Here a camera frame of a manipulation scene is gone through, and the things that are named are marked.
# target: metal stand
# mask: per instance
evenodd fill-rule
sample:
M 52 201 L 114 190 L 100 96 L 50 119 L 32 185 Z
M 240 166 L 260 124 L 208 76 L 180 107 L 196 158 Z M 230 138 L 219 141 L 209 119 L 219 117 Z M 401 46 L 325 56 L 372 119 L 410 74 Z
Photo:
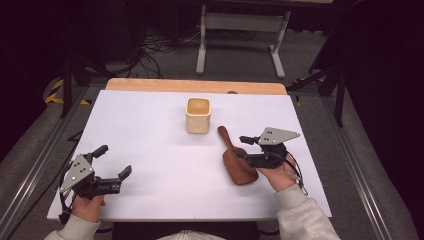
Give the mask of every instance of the metal stand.
M 206 6 L 202 6 L 200 17 L 200 46 L 197 57 L 196 74 L 202 75 L 205 69 L 206 58 L 206 29 L 226 29 L 276 32 L 277 39 L 274 45 L 270 46 L 271 57 L 274 62 L 275 71 L 278 78 L 284 78 L 285 73 L 281 65 L 279 50 L 281 42 L 286 32 L 290 18 L 290 11 L 286 11 L 284 16 L 257 16 L 244 14 L 227 13 L 207 13 Z
M 322 77 L 325 77 L 325 81 L 322 83 L 322 85 L 318 89 L 318 93 L 320 96 L 323 96 L 323 97 L 330 96 L 333 89 L 336 87 L 336 85 L 338 85 L 334 115 L 336 117 L 336 121 L 339 127 L 343 127 L 342 110 L 343 110 L 343 100 L 344 100 L 346 80 L 343 76 L 343 69 L 341 65 L 319 71 L 298 83 L 295 83 L 291 86 L 286 87 L 286 90 L 296 91 L 297 89 L 303 86 L 306 86 L 314 81 L 317 81 Z
M 60 118 L 64 118 L 72 107 L 72 79 L 74 78 L 78 85 L 88 86 L 91 82 L 91 78 L 88 75 L 85 67 L 90 67 L 98 73 L 108 78 L 116 78 L 115 74 L 107 71 L 106 68 L 97 66 L 89 60 L 74 55 L 73 57 L 67 57 L 63 66 L 63 109 Z

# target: black cable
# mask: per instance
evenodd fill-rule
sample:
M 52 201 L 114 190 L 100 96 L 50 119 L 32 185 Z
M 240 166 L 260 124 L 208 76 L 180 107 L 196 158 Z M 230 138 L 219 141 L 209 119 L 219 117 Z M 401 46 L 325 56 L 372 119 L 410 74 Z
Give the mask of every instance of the black cable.
M 163 45 L 169 45 L 169 46 L 163 50 L 162 49 Z M 174 43 L 160 43 L 160 44 L 154 43 L 154 44 L 146 44 L 146 46 L 144 46 L 144 48 L 151 50 L 151 52 L 147 52 L 147 53 L 149 53 L 150 55 L 153 55 L 153 54 L 156 54 L 158 52 L 169 53 L 169 52 L 174 51 L 177 47 L 175 46 Z
M 152 71 L 152 72 L 154 72 L 154 73 L 156 73 L 158 76 L 157 76 L 157 78 L 158 79 L 163 79 L 163 76 L 162 76 L 162 74 L 160 73 L 160 68 L 159 68 L 159 65 L 158 65 L 158 63 L 156 62 L 156 60 L 153 58 L 153 57 L 151 57 L 151 56 L 149 56 L 148 54 L 146 54 L 146 59 L 150 62 L 150 59 L 155 63 L 155 65 L 156 65 L 156 69 L 157 69 L 157 71 L 155 71 L 155 70 L 153 70 L 153 69 L 151 69 L 151 68 L 149 68 L 149 67 L 147 67 L 146 65 L 144 65 L 142 62 L 141 62 L 141 60 L 139 61 L 140 62 L 140 64 L 141 64 L 141 66 L 144 68 L 144 70 L 146 70 L 146 72 L 147 72 L 147 76 L 148 76 L 148 78 L 150 78 L 149 77 L 149 73 L 148 73 L 148 70 L 150 70 L 150 71 Z
M 76 198 L 77 198 L 77 196 L 78 196 L 78 193 L 79 193 L 79 191 L 78 191 L 78 192 L 76 192 L 76 193 L 74 193 L 74 196 L 72 196 L 72 201 L 71 201 L 71 204 L 69 204 L 68 211 L 71 211 L 71 207 L 72 207 L 72 205 L 74 204 L 74 201 L 75 201 L 75 199 L 76 199 Z
M 127 74 L 127 76 L 125 78 L 129 78 L 129 76 L 134 77 L 133 74 L 132 74 L 131 69 L 130 69 L 130 71 L 128 71 L 128 74 Z
M 295 171 L 295 174 L 296 174 L 296 176 L 299 178 L 299 179 L 296 179 L 296 180 L 298 180 L 298 184 L 299 184 L 299 187 L 302 189 L 302 191 L 303 191 L 303 193 L 305 194 L 305 195 L 308 195 L 308 191 L 306 190 L 306 188 L 305 188 L 305 185 L 303 184 L 303 175 L 302 175 L 302 171 L 300 170 L 300 167 L 299 167 L 299 164 L 297 163 L 297 161 L 296 161 L 296 159 L 294 158 L 294 156 L 290 153 L 290 152 L 288 152 L 287 151 L 287 154 L 288 155 L 290 155 L 290 157 L 293 159 L 293 161 L 295 162 L 295 164 L 296 165 L 293 165 L 291 162 L 289 162 L 286 158 L 283 158 L 283 157 L 281 157 L 280 155 L 278 155 L 278 154 L 276 154 L 276 153 L 273 153 L 273 152 L 269 152 L 269 154 L 271 154 L 271 155 L 274 155 L 275 157 L 278 157 L 278 158 L 281 158 L 282 160 L 283 160 L 283 162 L 284 163 L 287 163 L 294 171 Z
M 126 71 L 131 71 L 137 65 L 139 58 L 140 58 L 140 56 L 137 56 L 137 58 L 135 58 L 129 66 L 123 67 L 121 69 L 113 70 L 113 71 L 108 70 L 108 72 L 116 75 L 116 74 L 124 73 Z M 93 72 L 93 71 L 89 71 L 89 70 L 86 70 L 86 71 L 92 77 L 103 77 L 104 76 L 103 74 L 99 74 L 97 72 Z

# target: sleeve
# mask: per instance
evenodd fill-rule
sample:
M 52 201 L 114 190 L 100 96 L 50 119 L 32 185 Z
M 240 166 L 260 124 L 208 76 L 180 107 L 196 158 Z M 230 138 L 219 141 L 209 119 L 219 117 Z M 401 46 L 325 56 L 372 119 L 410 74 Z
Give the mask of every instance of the sleeve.
M 297 184 L 275 193 L 281 239 L 340 239 L 315 199 Z
M 71 214 L 65 227 L 60 231 L 51 232 L 45 240 L 91 240 L 99 226 L 100 222 L 89 222 Z

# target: hand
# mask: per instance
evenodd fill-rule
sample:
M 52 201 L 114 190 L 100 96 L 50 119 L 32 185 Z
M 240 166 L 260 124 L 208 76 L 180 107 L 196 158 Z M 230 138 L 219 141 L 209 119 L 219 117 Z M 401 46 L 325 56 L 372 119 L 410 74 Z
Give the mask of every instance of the hand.
M 92 200 L 75 196 L 72 204 L 72 214 L 89 222 L 98 222 L 100 206 L 106 206 L 103 196 L 95 196 Z
M 289 155 L 287 155 L 286 159 L 291 164 L 293 164 L 293 166 L 296 166 L 295 161 Z M 276 192 L 282 191 L 296 184 L 296 179 L 294 179 L 292 176 L 290 176 L 286 172 L 288 171 L 292 174 L 295 174 L 293 169 L 287 163 L 284 163 L 281 166 L 274 169 L 258 168 L 257 170 L 268 179 L 272 188 L 274 188 Z

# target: white table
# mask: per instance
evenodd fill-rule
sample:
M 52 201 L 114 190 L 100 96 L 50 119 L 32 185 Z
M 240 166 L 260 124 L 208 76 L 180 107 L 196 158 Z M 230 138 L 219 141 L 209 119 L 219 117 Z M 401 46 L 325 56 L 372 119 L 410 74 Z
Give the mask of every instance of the white table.
M 185 131 L 189 97 L 211 100 L 208 134 Z M 226 146 L 217 132 L 221 125 L 227 127 L 233 144 L 248 153 L 259 153 L 260 147 L 240 143 L 239 136 L 259 136 L 267 126 L 299 132 L 299 138 L 285 145 L 299 162 L 309 196 L 331 216 L 289 96 L 104 90 L 75 154 L 106 144 L 109 151 L 93 162 L 96 176 L 114 178 L 127 165 L 133 172 L 120 194 L 106 196 L 108 205 L 101 218 L 115 222 L 276 218 L 274 191 L 263 176 L 243 187 L 231 182 L 222 160 Z M 60 212 L 56 197 L 47 217 L 57 219 Z

